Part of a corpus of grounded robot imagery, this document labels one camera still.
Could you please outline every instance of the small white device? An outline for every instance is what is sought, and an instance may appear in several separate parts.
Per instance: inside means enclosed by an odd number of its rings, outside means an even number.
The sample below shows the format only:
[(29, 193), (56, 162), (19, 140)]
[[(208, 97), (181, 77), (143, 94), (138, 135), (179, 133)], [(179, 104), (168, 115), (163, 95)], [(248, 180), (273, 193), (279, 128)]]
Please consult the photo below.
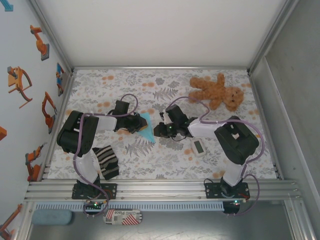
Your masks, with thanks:
[(196, 157), (202, 157), (202, 156), (206, 155), (206, 153), (207, 153), (206, 148), (200, 138), (192, 138), (191, 139), (191, 146), (192, 146), (192, 150), (194, 152), (194, 155)]

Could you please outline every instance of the teddy bear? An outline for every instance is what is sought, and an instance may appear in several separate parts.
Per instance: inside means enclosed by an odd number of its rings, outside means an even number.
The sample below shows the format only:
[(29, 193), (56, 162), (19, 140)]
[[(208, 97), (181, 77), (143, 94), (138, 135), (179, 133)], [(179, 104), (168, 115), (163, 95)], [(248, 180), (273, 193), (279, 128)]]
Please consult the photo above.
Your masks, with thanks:
[(244, 92), (239, 87), (225, 87), (223, 73), (218, 73), (216, 82), (205, 80), (203, 77), (192, 77), (190, 86), (201, 90), (190, 92), (189, 97), (198, 100), (211, 100), (209, 107), (212, 110), (216, 110), (224, 102), (226, 109), (234, 112), (244, 100)]

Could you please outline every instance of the striped sock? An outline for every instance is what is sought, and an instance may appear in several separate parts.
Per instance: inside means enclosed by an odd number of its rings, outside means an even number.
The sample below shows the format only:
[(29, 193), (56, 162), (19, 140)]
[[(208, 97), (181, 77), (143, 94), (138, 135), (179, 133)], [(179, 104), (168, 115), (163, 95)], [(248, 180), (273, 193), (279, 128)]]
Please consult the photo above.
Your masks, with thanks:
[(101, 173), (105, 180), (119, 175), (118, 158), (110, 145), (102, 148), (93, 147), (92, 150), (98, 158)]

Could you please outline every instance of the floral pattern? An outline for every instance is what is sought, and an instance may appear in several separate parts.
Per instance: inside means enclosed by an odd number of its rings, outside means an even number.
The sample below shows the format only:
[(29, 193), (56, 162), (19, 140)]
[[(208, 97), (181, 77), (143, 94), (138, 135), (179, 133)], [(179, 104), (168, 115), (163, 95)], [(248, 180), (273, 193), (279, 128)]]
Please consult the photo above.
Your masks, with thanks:
[[(116, 100), (126, 93), (137, 96), (138, 113), (149, 113), (152, 128), (162, 122), (162, 112), (176, 98), (187, 96), (195, 89), (190, 87), (191, 77), (205, 77), (216, 81), (217, 74), (224, 73), (225, 85), (236, 86), (244, 91), (244, 101), (236, 112), (230, 112), (222, 103), (211, 111), (206, 119), (225, 120), (232, 115), (256, 125), (263, 133), (259, 111), (255, 103), (251, 85), (245, 70), (206, 69), (96, 69), (78, 70), (67, 104), (64, 121), (72, 110), (90, 113), (108, 113)], [(124, 99), (135, 105), (134, 98)], [(177, 102), (188, 117), (199, 117), (205, 109), (187, 100)], [(191, 140), (186, 138), (176, 142), (171, 138), (155, 137), (156, 143), (149, 142), (138, 134), (125, 130), (97, 132), (93, 146), (102, 148), (111, 145), (119, 162), (117, 179), (204, 179), (220, 178), (229, 160), (216, 138), (202, 138), (206, 155), (196, 157), (191, 148)], [(91, 153), (97, 172), (99, 163)], [(246, 170), (258, 178), (274, 179), (276, 174), (269, 153), (268, 144), (263, 156), (252, 162)], [(62, 148), (55, 146), (51, 160), (49, 179), (76, 179), (72, 160)]]

